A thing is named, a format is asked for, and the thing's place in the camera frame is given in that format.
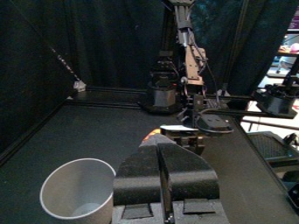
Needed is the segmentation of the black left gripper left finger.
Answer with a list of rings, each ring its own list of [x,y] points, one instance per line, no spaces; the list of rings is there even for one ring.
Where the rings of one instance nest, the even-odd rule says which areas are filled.
[[[114,182],[116,206],[162,201],[164,159],[159,144],[163,140],[162,134],[150,136],[139,145],[136,153],[122,162]]]

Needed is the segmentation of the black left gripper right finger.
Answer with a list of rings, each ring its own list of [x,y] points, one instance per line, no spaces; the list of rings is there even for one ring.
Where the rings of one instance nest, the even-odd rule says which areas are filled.
[[[216,172],[207,161],[170,139],[156,143],[156,156],[164,224],[179,224],[174,209],[178,201],[202,201],[206,206],[202,213],[212,214],[207,205],[220,198],[220,187]]]

